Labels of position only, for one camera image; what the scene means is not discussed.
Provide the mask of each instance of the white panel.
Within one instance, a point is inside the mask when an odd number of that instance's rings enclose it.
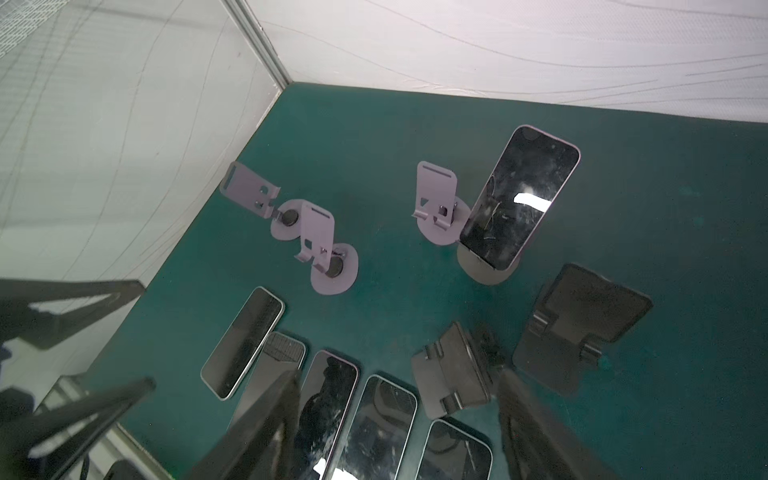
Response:
[[[0,58],[0,276],[148,284],[277,95],[217,0],[71,0]],[[129,309],[11,342],[0,388],[87,369]]]
[[[248,0],[294,80],[768,121],[764,0]]]

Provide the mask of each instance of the phone on stand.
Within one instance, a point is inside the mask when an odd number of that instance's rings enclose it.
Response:
[[[358,377],[359,370],[351,362],[326,350],[315,355],[301,387],[291,478],[330,477],[326,466],[336,447]]]
[[[371,375],[332,480],[395,480],[416,414],[416,396]]]
[[[442,419],[432,422],[416,480],[488,480],[491,447]]]
[[[458,241],[493,269],[508,269],[580,158],[574,145],[530,125],[518,127]]]
[[[250,374],[250,380],[235,408],[230,425],[237,422],[284,372],[301,369],[305,355],[306,345],[299,340],[280,332],[270,333],[259,357],[256,358],[253,373]]]
[[[250,294],[200,371],[203,383],[220,400],[232,396],[285,309],[285,303],[262,286]]]

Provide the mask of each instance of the green table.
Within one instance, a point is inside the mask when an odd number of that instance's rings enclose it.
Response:
[[[455,247],[416,227],[415,168],[454,170],[472,205],[520,124],[573,142],[582,160],[518,271],[482,286]],[[310,356],[331,347],[357,359],[361,382],[383,371],[413,385],[411,355],[453,320],[488,322],[512,350],[566,262],[655,307],[577,397],[537,388],[562,421],[625,478],[768,475],[768,125],[294,84],[240,161],[280,185],[280,200],[331,211],[359,275],[342,295],[316,294],[310,266],[293,259],[297,242],[274,240],[265,220],[212,195],[87,377],[90,389],[157,380],[122,422],[174,475],[235,410],[243,388],[221,402],[200,368],[255,286],[285,300],[278,329],[307,339]],[[456,416],[490,439],[494,479],[508,476],[497,412],[492,403]],[[428,427],[419,410],[400,478],[414,477]]]

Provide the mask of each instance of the green tabletop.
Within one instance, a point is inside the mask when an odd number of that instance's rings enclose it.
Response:
[[[514,275],[482,286],[455,246],[419,232],[416,165],[452,169],[472,205],[520,124],[576,144],[581,163]],[[239,161],[280,185],[279,200],[332,212],[359,275],[318,295],[298,242],[211,196],[86,379],[157,380],[122,423],[172,474],[235,410],[243,387],[221,402],[200,368],[254,287],[285,301],[277,328],[306,339],[309,358],[329,347],[358,361],[361,384],[386,372],[413,385],[411,355],[453,320],[487,322],[511,352],[541,286],[575,262],[655,306],[576,397],[537,388],[542,400],[625,478],[768,475],[768,125],[293,84]],[[497,414],[493,402],[455,416],[491,442],[494,479],[508,477]],[[428,428],[420,409],[399,478],[414,478]]]

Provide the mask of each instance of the round base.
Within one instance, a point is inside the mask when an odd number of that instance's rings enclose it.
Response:
[[[344,293],[349,290],[357,278],[359,259],[355,247],[348,243],[334,243],[333,251],[346,253],[341,273],[335,278],[329,278],[325,273],[322,273],[317,268],[313,267],[312,273],[310,274],[312,288],[320,295],[337,295],[339,293]]]
[[[288,200],[286,203],[280,205],[277,210],[280,212],[285,212],[288,210],[296,210],[300,212],[303,203],[304,200],[301,199]],[[290,227],[286,227],[283,225],[283,222],[273,218],[270,225],[270,233],[273,237],[283,241],[295,240],[296,238],[299,238],[301,235],[301,217],[299,217],[299,221]]]
[[[462,232],[462,228],[467,223],[469,218],[470,209],[464,201],[456,197],[456,206],[453,208],[453,222],[447,230],[435,225],[432,219],[422,220],[416,219],[416,225],[419,225],[419,230],[422,231],[424,237],[435,245],[450,245],[458,240],[459,234]]]
[[[498,285],[508,279],[520,264],[520,256],[518,255],[518,258],[512,262],[508,269],[496,270],[480,260],[462,244],[459,244],[458,249],[456,249],[456,257],[458,258],[458,264],[462,266],[467,275],[475,282],[482,283],[483,285]]]

